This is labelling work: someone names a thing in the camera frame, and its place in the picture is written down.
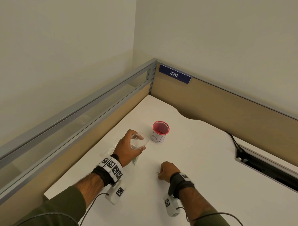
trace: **blue sign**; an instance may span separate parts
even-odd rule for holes
[[[181,72],[175,71],[169,67],[166,67],[164,65],[160,65],[159,67],[159,72],[168,75],[172,78],[175,78],[181,82],[184,82],[186,84],[188,84],[190,82],[191,76],[183,74]]]

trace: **tan fabric panel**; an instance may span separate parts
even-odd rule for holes
[[[182,115],[219,129],[298,166],[298,121],[191,78],[187,85],[155,70],[151,95]]]
[[[137,106],[148,95],[149,88],[150,84],[140,90],[82,140],[3,203],[0,206],[1,225],[11,225],[32,209],[41,205],[44,192]]]

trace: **green sleeve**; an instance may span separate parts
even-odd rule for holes
[[[220,215],[211,215],[207,217],[203,217],[195,222],[195,226],[230,226],[226,220]]]
[[[33,217],[41,213],[58,212],[65,213],[75,219],[77,222],[82,218],[86,212],[86,202],[81,194],[81,192],[75,187],[70,186],[61,193],[57,194],[55,197],[44,202],[41,206],[32,210],[28,215],[23,217],[14,225],[21,223],[22,221]],[[75,223],[62,215],[47,215],[40,216],[34,219],[28,220],[27,222],[21,224],[21,226],[32,226],[32,225],[75,225]]]

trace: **number 376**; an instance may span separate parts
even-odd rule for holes
[[[178,74],[176,74],[175,72],[171,72],[172,76],[178,77]]]

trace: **wrist-mounted device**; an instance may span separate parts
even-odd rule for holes
[[[179,199],[179,191],[184,188],[195,188],[192,180],[183,173],[174,173],[170,178],[169,196]]]
[[[114,187],[123,175],[123,168],[118,155],[112,154],[102,160],[92,172],[101,177],[104,186],[111,184]]]

